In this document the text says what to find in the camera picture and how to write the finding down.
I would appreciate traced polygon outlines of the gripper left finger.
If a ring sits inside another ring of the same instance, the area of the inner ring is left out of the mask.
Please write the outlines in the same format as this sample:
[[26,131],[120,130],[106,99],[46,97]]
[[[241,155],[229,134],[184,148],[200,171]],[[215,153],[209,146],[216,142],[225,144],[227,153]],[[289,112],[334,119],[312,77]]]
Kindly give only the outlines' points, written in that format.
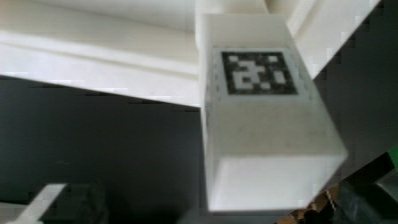
[[0,202],[0,224],[110,224],[103,185],[51,183],[26,204]]

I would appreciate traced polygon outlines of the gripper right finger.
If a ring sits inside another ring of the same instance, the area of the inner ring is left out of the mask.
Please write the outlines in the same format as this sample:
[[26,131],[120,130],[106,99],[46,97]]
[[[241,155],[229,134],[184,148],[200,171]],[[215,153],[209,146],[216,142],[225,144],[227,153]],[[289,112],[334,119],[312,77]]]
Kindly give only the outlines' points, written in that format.
[[398,152],[383,153],[341,181],[337,200],[307,212],[307,224],[398,224]]

